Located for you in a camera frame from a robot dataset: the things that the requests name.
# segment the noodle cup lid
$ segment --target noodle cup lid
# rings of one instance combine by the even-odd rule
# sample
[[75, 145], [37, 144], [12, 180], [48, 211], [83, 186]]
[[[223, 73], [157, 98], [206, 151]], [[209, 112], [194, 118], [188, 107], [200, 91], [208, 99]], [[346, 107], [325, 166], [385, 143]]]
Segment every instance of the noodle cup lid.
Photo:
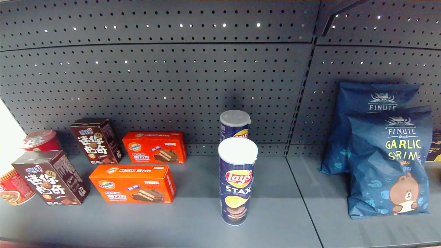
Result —
[[41, 130], [38, 132], [31, 133], [27, 135], [23, 140], [23, 145], [21, 149], [29, 149], [29, 148], [37, 147], [53, 139], [55, 135], [56, 132], [54, 130]]

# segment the red instant noodle cup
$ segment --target red instant noodle cup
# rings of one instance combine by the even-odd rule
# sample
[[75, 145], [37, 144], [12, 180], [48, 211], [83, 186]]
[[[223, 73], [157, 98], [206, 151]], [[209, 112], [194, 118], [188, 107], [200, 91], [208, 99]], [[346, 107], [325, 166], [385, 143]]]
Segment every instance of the red instant noodle cup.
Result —
[[41, 130], [31, 133], [23, 140], [21, 149], [26, 151], [61, 150], [54, 130]]
[[13, 206], [29, 201], [35, 192], [12, 166], [0, 168], [0, 197]]

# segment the white plastic lid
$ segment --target white plastic lid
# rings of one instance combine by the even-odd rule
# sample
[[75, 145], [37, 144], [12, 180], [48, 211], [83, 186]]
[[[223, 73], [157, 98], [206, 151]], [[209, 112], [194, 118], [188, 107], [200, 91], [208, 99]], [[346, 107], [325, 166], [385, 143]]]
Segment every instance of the white plastic lid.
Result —
[[253, 164], [257, 159], [256, 143], [242, 137], [224, 139], [218, 147], [219, 157], [232, 165]]
[[251, 123], [250, 115], [241, 110], [228, 110], [220, 114], [220, 122], [229, 127], [243, 127]]

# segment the lay's logo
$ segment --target lay's logo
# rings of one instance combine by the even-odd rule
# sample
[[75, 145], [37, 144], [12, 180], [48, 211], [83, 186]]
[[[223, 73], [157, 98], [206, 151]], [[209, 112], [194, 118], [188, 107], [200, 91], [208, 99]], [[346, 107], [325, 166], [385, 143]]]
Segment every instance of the lay's logo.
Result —
[[119, 168], [118, 167], [112, 167], [108, 170], [106, 170], [107, 174], [113, 174], [115, 173]]
[[248, 138], [248, 129], [243, 129], [237, 132], [233, 137], [242, 137], [242, 138]]
[[236, 188], [244, 188], [253, 179], [253, 172], [250, 170], [236, 169], [230, 170], [225, 174], [227, 182]]
[[98, 182], [98, 185], [100, 186], [100, 188], [105, 188], [105, 189], [114, 189], [115, 188], [115, 183], [107, 181], [107, 180], [100, 180]]
[[141, 150], [141, 144], [138, 144], [136, 142], [132, 142], [129, 144], [129, 149], [132, 151], [140, 151]]

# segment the store shelf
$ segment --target store shelf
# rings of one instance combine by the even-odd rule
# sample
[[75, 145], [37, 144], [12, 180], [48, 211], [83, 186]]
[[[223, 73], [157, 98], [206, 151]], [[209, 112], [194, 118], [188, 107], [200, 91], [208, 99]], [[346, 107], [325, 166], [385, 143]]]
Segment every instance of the store shelf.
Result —
[[426, 163], [431, 214], [351, 220], [347, 203], [349, 176], [320, 173], [319, 156], [290, 156], [287, 160], [324, 248], [441, 244], [441, 170], [436, 164]]
[[[85, 176], [85, 156], [72, 156]], [[170, 165], [172, 204], [105, 203], [94, 186], [81, 206], [49, 207], [38, 197], [20, 206], [0, 201], [0, 239], [21, 243], [103, 247], [320, 247], [283, 157], [256, 162], [249, 216], [240, 226], [222, 221], [218, 157], [189, 157]], [[126, 157], [123, 164], [131, 164]]]

